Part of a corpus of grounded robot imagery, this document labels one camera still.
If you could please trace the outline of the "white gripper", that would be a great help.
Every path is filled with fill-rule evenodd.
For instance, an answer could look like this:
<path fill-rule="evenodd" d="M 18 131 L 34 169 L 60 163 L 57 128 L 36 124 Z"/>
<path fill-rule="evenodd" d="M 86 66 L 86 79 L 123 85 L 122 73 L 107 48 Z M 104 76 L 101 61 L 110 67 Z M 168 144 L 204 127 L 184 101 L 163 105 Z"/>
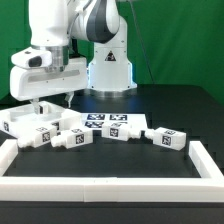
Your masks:
<path fill-rule="evenodd" d="M 64 71 L 47 72 L 44 68 L 23 69 L 13 67 L 10 73 L 10 93 L 19 100 L 30 100 L 34 112 L 40 114 L 39 99 L 67 93 L 65 101 L 71 107 L 74 91 L 85 89 L 88 84 L 86 59 L 73 58 Z"/>

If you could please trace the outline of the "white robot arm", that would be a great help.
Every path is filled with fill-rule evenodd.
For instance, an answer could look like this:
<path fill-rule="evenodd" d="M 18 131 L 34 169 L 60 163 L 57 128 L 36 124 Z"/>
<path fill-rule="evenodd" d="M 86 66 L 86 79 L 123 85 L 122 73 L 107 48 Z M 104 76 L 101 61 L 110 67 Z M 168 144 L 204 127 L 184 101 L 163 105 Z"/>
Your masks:
<path fill-rule="evenodd" d="M 30 47 L 11 56 L 10 93 L 29 100 L 77 90 L 121 96 L 137 88 L 127 23 L 116 0 L 29 0 Z"/>

